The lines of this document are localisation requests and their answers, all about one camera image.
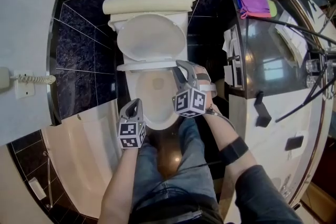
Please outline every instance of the toilet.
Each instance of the toilet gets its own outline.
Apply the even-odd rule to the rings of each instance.
[[[177,87],[171,69],[176,60],[187,61],[188,11],[195,0],[107,1],[122,11],[111,14],[108,23],[118,34],[124,58],[117,70],[125,72],[131,100],[142,100],[147,126],[164,130],[178,118],[172,103]],[[109,12],[106,6],[103,11]]]

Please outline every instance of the toilet seat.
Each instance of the toilet seat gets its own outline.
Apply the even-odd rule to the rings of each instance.
[[[148,127],[163,130],[178,118],[172,97],[177,93],[171,71],[176,59],[187,60],[184,31],[167,16],[146,13],[129,19],[120,28],[117,43],[124,55],[131,99],[140,98]]]

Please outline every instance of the black and white marker cube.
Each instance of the black and white marker cube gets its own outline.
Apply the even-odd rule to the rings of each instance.
[[[191,88],[174,96],[173,104],[177,114],[192,118],[205,113],[206,94]]]
[[[141,147],[146,136],[145,125],[145,122],[120,123],[118,140],[121,148]]]

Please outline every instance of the bathtub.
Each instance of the bathtub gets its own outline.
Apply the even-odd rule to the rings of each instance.
[[[121,157],[117,101],[42,129],[55,171],[77,210],[98,218],[102,196]]]

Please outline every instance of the person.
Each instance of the person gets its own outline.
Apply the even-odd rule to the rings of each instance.
[[[196,66],[195,72],[206,70]],[[211,93],[206,107],[219,113]],[[220,152],[239,139],[230,123],[220,116],[203,117]],[[103,196],[98,224],[223,223],[209,168],[202,165],[206,163],[204,144],[195,120],[185,119],[178,135],[182,159],[174,177],[166,181],[157,170],[156,149],[147,138],[139,154],[137,148],[123,152]],[[302,223],[247,147],[242,156],[226,166],[225,172],[235,184],[242,223]]]

